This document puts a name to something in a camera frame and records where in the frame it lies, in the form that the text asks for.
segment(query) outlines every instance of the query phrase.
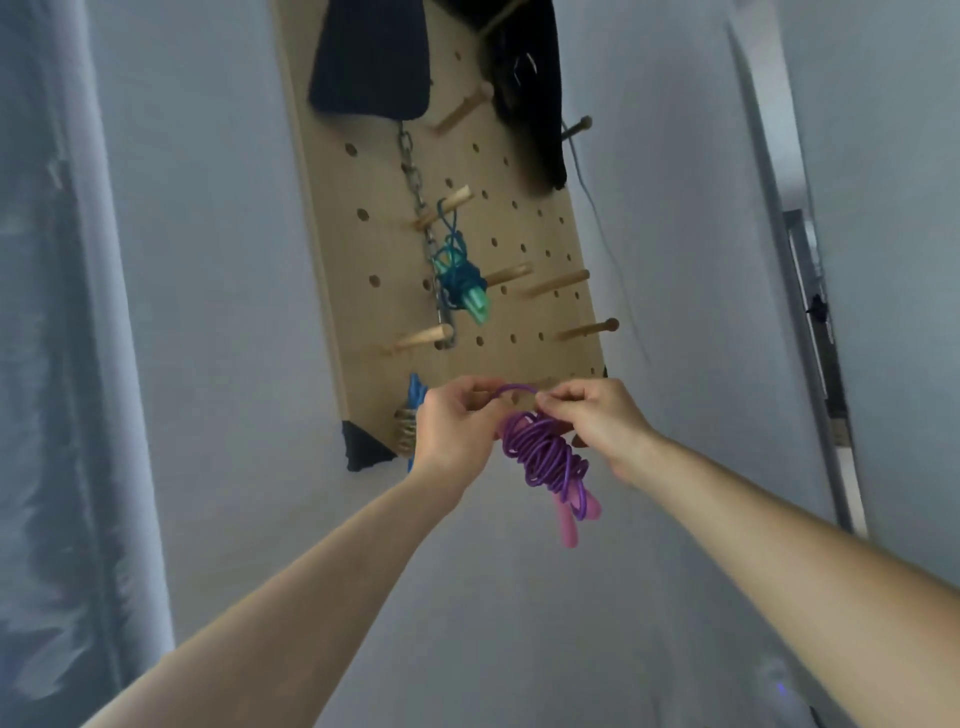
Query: wooden pegboard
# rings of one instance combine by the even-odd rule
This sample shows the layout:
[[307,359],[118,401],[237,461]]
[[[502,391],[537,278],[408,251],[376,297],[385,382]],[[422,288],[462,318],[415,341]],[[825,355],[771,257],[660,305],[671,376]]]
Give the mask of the wooden pegboard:
[[[478,327],[456,317],[457,346],[427,345],[394,356],[382,347],[437,324],[432,272],[423,236],[411,227],[414,198],[400,169],[397,123],[369,116],[320,116],[307,88],[326,2],[276,0],[281,67],[298,144],[307,222],[341,417],[391,449],[395,409],[411,372],[430,386],[461,374],[547,382],[600,376],[596,336],[553,342],[562,329],[595,321],[586,282],[533,300],[516,295],[583,268],[566,190],[543,179],[528,139],[500,123],[491,105],[444,136],[436,124],[481,81],[479,36],[459,19],[424,3],[433,86],[430,108],[405,126],[423,174],[428,204],[469,184],[475,199],[460,208],[469,257],[484,274],[523,262],[531,276],[492,287],[491,317]],[[436,227],[442,239],[443,225]]]

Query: teal rope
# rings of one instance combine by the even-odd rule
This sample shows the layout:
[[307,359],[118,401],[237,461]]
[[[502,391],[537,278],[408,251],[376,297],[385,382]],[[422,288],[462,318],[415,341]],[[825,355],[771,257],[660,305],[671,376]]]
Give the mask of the teal rope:
[[468,311],[477,324],[483,324],[488,318],[487,281],[467,258],[467,241],[457,230],[457,211],[453,210],[453,222],[447,221],[443,203],[443,199],[437,202],[437,214],[444,221],[447,234],[444,244],[433,255],[433,267],[444,302],[455,310]]

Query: forearm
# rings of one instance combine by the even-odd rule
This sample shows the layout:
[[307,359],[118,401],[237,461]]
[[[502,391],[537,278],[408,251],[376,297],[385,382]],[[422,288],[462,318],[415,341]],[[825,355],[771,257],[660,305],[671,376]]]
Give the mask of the forearm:
[[426,535],[455,505],[415,476],[198,633],[90,724],[312,726]]
[[864,728],[960,715],[960,597],[692,451],[648,437],[638,483]]

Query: right hand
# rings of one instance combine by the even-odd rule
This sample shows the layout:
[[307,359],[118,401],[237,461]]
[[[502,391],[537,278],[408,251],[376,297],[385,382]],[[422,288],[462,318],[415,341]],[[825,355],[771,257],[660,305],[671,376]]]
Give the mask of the right hand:
[[584,444],[599,450],[621,480],[640,485],[637,452],[659,438],[619,379],[572,379],[537,393],[541,411],[570,423]]

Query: wire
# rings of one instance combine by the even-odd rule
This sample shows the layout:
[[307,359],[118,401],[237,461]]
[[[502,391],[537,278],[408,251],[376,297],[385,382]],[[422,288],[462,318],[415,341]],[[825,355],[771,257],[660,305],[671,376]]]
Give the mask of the wire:
[[[564,131],[568,131],[568,126],[566,122],[561,119],[561,126],[564,128]],[[640,353],[643,354],[643,360],[647,364],[650,364],[650,355],[647,353],[646,347],[643,346],[643,339],[640,337],[639,327],[636,325],[636,319],[634,318],[634,308],[630,302],[630,294],[628,293],[627,280],[623,275],[623,266],[619,264],[619,261],[616,259],[616,255],[613,254],[613,250],[610,247],[610,243],[607,241],[607,234],[603,229],[603,222],[600,219],[600,213],[597,211],[597,205],[593,201],[593,195],[590,193],[587,183],[584,182],[584,173],[580,169],[580,158],[577,156],[577,147],[573,143],[573,137],[569,136],[567,138],[567,143],[570,145],[570,154],[573,156],[573,168],[577,173],[577,181],[580,183],[581,189],[584,190],[584,195],[587,197],[587,202],[590,203],[590,209],[593,211],[593,220],[596,222],[597,230],[600,232],[600,242],[603,244],[604,250],[607,252],[607,257],[610,259],[611,265],[613,266],[613,271],[616,273],[617,279],[620,281],[620,294],[623,296],[623,300],[627,305],[627,320],[630,322],[630,328],[634,333],[634,338],[636,339],[636,344],[640,347]]]

